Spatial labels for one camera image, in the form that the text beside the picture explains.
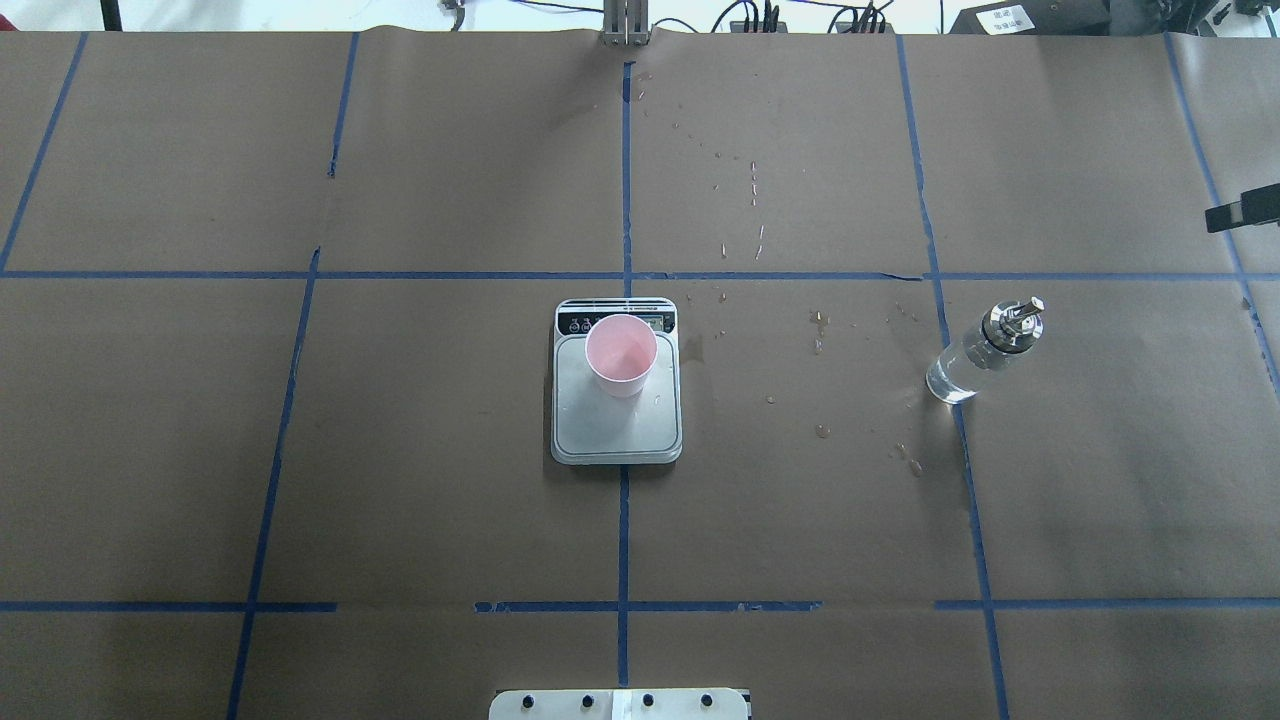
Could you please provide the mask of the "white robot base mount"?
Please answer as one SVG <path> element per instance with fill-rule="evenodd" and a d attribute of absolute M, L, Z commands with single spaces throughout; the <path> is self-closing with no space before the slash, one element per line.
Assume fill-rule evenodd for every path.
<path fill-rule="evenodd" d="M 495 694 L 489 719 L 751 719 L 748 691 L 728 687 L 520 689 Z"/>

